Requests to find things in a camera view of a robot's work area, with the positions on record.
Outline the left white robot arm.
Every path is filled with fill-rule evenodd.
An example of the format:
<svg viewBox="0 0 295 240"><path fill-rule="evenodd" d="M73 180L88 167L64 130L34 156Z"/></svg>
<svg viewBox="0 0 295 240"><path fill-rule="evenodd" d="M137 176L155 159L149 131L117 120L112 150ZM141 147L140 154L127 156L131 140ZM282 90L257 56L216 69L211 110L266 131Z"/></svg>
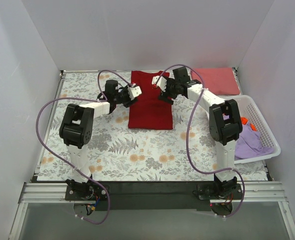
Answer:
<svg viewBox="0 0 295 240"><path fill-rule="evenodd" d="M97 96L97 101L87 104L69 104L65 110L59 129L73 165L72 177L66 180L72 192L83 200L89 200L97 193L90 170L87 144L92 138L94 119L111 114L117 105L128 108L138 101L141 88L131 83L119 86L117 80L107 80L104 91Z"/></svg>

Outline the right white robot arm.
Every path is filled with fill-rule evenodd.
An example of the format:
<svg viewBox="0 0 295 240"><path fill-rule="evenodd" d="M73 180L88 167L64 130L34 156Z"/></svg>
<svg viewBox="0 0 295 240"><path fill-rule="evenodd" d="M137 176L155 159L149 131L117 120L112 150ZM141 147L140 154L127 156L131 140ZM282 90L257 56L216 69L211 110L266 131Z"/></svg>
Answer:
<svg viewBox="0 0 295 240"><path fill-rule="evenodd" d="M236 144L243 130L238 103L212 93L201 74L197 74L198 79L193 79L188 74L190 67L175 64L170 68L172 78L162 72L153 77L151 84L160 89L159 100L172 105L178 96L183 96L207 112L209 133L216 146L217 169L211 171L216 182L213 191L218 198L225 199L232 193L231 186L242 177L235 168Z"/></svg>

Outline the dark red t shirt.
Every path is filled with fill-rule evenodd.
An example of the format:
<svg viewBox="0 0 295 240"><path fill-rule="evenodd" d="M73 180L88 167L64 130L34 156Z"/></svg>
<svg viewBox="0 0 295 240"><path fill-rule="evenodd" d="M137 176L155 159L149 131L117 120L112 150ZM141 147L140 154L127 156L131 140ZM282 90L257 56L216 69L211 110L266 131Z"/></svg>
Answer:
<svg viewBox="0 0 295 240"><path fill-rule="evenodd" d="M137 102L129 107L129 129L173 129L172 106L159 99L161 90L152 85L153 77L161 73L131 72L131 83L137 84L142 94L137 97Z"/></svg>

